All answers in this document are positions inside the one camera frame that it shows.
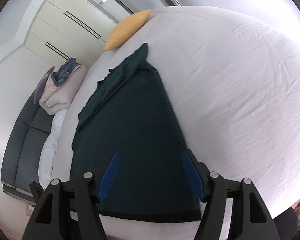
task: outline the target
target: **yellow pillow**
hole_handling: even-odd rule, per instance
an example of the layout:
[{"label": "yellow pillow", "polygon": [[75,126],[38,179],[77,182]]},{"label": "yellow pillow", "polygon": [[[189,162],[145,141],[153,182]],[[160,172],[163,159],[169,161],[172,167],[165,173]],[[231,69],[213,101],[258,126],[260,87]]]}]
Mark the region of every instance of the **yellow pillow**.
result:
[{"label": "yellow pillow", "polygon": [[124,44],[147,22],[150,13],[151,10],[134,13],[119,22],[107,39],[105,51],[116,49]]}]

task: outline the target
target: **cabinet handle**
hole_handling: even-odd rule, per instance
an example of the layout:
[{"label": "cabinet handle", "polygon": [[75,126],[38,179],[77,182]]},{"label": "cabinet handle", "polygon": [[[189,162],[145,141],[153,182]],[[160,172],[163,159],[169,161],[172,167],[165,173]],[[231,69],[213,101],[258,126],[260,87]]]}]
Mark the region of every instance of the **cabinet handle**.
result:
[{"label": "cabinet handle", "polygon": [[73,14],[71,14],[68,11],[65,11],[66,13],[63,13],[65,16],[69,17],[71,20],[73,20],[74,22],[76,22],[77,24],[79,24],[82,28],[84,28],[86,31],[88,31],[90,34],[92,34],[93,36],[95,36],[98,40],[101,38],[101,35],[99,33],[97,33],[95,30],[93,30],[92,28],[90,28],[88,25],[86,25],[83,21],[81,21],[80,19],[78,19],[76,16],[74,16]]},{"label": "cabinet handle", "polygon": [[57,49],[55,46],[51,45],[49,42],[46,42],[45,44],[49,49],[53,50],[55,53],[59,54],[61,57],[65,58],[66,60],[69,59],[69,57],[64,54],[61,50]]}]

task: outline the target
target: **dark green cloth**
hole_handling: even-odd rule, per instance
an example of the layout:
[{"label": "dark green cloth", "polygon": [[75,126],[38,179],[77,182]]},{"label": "dark green cloth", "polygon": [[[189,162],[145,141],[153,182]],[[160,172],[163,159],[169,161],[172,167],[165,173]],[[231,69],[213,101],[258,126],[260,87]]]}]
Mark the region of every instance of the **dark green cloth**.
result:
[{"label": "dark green cloth", "polygon": [[79,113],[70,179],[118,150],[120,165],[100,214],[152,222],[200,219],[181,155],[186,143],[148,44],[98,83]]}]

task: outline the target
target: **blue-gray cloth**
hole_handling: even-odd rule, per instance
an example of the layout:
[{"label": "blue-gray cloth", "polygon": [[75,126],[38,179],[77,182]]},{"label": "blue-gray cloth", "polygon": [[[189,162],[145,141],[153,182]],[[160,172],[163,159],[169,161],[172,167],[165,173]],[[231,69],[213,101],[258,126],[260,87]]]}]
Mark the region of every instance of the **blue-gray cloth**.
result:
[{"label": "blue-gray cloth", "polygon": [[72,57],[68,59],[57,72],[51,73],[51,79],[53,83],[57,86],[60,87],[70,77],[72,71],[75,69],[76,66],[79,64],[76,62],[75,57]]}]

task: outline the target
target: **purple pillow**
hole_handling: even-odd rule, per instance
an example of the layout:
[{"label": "purple pillow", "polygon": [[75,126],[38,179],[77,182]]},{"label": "purple pillow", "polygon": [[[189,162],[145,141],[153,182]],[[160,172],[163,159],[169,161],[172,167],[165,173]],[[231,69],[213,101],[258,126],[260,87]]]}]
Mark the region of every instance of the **purple pillow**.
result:
[{"label": "purple pillow", "polygon": [[42,96],[42,93],[44,91],[44,87],[46,86],[49,75],[53,72],[53,70],[54,70],[54,66],[44,74],[44,76],[40,80],[39,84],[37,85],[37,88],[34,91],[34,103],[35,104],[39,103],[39,99]]}]

